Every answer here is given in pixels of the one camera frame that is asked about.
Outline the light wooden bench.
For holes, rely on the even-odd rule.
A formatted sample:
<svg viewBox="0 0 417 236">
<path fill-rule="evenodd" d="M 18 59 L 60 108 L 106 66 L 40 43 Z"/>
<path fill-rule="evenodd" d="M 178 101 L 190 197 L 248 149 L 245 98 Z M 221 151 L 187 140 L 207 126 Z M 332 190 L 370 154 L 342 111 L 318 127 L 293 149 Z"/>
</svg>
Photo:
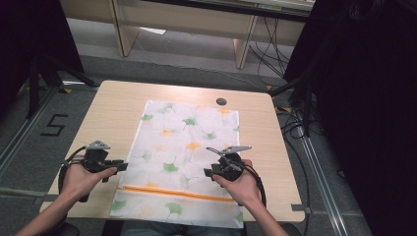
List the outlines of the light wooden bench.
<svg viewBox="0 0 417 236">
<path fill-rule="evenodd" d="M 127 57 L 142 28 L 231 38 L 238 69 L 252 41 L 293 46 L 304 25 L 268 17 L 227 13 L 144 0 L 60 0 L 69 19 L 113 25 L 119 55 Z"/>
</svg>

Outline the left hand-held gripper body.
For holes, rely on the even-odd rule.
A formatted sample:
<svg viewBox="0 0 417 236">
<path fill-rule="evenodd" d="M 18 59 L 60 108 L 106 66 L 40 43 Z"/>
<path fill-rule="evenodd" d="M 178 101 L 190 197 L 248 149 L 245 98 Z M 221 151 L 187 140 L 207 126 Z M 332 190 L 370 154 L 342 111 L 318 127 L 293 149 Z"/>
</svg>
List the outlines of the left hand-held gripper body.
<svg viewBox="0 0 417 236">
<path fill-rule="evenodd" d="M 86 145 L 86 153 L 82 161 L 85 170 L 91 173 L 100 172 L 110 166 L 110 160 L 106 159 L 110 146 L 102 141 L 94 141 Z"/>
</svg>

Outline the person's right hand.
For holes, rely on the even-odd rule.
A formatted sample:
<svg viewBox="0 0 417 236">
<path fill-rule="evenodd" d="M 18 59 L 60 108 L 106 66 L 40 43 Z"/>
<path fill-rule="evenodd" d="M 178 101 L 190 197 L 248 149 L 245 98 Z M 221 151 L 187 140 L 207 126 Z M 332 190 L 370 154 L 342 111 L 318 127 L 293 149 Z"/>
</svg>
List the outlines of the person's right hand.
<svg viewBox="0 0 417 236">
<path fill-rule="evenodd" d="M 247 170 L 244 170 L 241 176 L 233 182 L 219 175 L 213 175 L 212 179 L 221 187 L 225 188 L 236 203 L 246 209 L 263 206 L 256 179 Z"/>
</svg>

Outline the person's left hand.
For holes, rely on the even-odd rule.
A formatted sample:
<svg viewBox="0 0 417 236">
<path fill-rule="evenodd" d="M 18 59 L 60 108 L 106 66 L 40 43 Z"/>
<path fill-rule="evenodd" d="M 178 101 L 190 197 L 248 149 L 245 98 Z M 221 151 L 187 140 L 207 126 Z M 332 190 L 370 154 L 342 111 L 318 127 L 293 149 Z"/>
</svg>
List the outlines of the person's left hand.
<svg viewBox="0 0 417 236">
<path fill-rule="evenodd" d="M 91 173 L 79 163 L 71 164 L 64 177 L 60 196 L 75 203 L 88 195 L 102 179 L 112 176 L 116 170 L 116 167 L 110 167 L 97 173 Z"/>
</svg>

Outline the white leaf print pillowcase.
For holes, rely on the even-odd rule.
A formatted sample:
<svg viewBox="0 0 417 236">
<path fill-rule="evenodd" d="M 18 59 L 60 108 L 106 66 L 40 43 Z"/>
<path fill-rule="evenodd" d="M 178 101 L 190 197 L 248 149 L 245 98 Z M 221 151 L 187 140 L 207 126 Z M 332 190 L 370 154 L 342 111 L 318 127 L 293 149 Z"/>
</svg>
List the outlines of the white leaf print pillowcase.
<svg viewBox="0 0 417 236">
<path fill-rule="evenodd" d="M 220 151 L 238 144 L 235 110 L 149 100 L 110 215 L 241 228 L 241 208 L 205 175 L 218 162 Z"/>
</svg>

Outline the black tripod stand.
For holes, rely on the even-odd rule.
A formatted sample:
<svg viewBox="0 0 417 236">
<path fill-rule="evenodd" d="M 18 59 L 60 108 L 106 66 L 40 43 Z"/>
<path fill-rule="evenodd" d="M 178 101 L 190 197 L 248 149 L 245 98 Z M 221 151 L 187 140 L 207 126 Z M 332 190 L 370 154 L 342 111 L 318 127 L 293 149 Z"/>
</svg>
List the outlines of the black tripod stand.
<svg viewBox="0 0 417 236">
<path fill-rule="evenodd" d="M 63 81 L 58 75 L 59 71 L 64 71 L 71 75 L 79 82 L 84 83 L 88 87 L 98 88 L 99 84 L 89 79 L 82 72 L 70 67 L 64 62 L 46 55 L 34 55 L 30 61 L 29 82 L 30 82 L 30 106 L 27 118 L 34 116 L 35 112 L 40 108 L 39 99 L 39 78 L 41 77 L 49 88 L 61 88 Z"/>
<path fill-rule="evenodd" d="M 301 75 L 297 79 L 287 83 L 286 85 L 270 90 L 268 94 L 275 97 L 289 89 L 293 89 L 289 98 L 289 103 L 293 107 L 301 109 L 301 128 L 304 132 L 304 137 L 310 137 L 310 112 L 312 108 L 312 88 L 309 78 L 306 75 Z"/>
</svg>

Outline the metal floor rail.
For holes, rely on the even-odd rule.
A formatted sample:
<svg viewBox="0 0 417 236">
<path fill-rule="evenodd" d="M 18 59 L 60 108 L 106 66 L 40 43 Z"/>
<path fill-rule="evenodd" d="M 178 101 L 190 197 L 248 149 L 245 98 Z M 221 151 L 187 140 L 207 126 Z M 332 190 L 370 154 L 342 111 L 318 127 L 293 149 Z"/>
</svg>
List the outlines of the metal floor rail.
<svg viewBox="0 0 417 236">
<path fill-rule="evenodd" d="M 303 149 L 306 152 L 308 162 L 312 169 L 335 236 L 349 236 L 344 218 L 339 210 L 335 198 L 333 197 L 332 191 L 319 162 L 313 143 L 303 128 L 299 127 L 297 132 L 301 136 Z"/>
<path fill-rule="evenodd" d="M 55 96 L 57 88 L 49 88 L 41 98 L 38 108 L 30 118 L 27 118 L 13 139 L 8 142 L 4 150 L 0 153 L 0 178 L 6 172 L 7 168 L 16 157 L 26 139 L 30 136 L 31 131 L 36 126 L 40 117 L 44 113 L 45 107 Z"/>
</svg>

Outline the black curtain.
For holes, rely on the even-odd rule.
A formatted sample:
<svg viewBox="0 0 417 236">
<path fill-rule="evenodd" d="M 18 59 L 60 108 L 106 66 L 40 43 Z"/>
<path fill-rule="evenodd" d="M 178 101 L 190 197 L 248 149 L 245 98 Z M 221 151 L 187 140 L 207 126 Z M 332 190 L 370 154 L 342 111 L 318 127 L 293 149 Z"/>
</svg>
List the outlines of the black curtain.
<svg viewBox="0 0 417 236">
<path fill-rule="evenodd" d="M 417 236 L 417 0 L 316 0 L 285 78 L 310 75 L 321 123 L 373 236 Z"/>
<path fill-rule="evenodd" d="M 60 0 L 0 0 L 0 116 L 30 76 L 31 62 L 44 77 L 63 70 L 91 83 Z"/>
</svg>

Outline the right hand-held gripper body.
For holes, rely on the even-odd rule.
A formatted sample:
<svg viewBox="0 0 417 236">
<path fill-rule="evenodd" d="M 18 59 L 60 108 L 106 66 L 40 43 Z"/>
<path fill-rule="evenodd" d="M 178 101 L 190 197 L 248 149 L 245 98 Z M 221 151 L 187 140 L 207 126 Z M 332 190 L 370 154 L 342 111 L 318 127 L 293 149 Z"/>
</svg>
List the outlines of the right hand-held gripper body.
<svg viewBox="0 0 417 236">
<path fill-rule="evenodd" d="M 209 150 L 219 155 L 218 163 L 213 163 L 219 164 L 221 167 L 221 170 L 215 170 L 218 171 L 218 176 L 228 181 L 237 180 L 244 169 L 244 163 L 239 152 L 247 149 L 251 149 L 251 147 L 227 147 L 223 150 L 211 147 Z"/>
</svg>

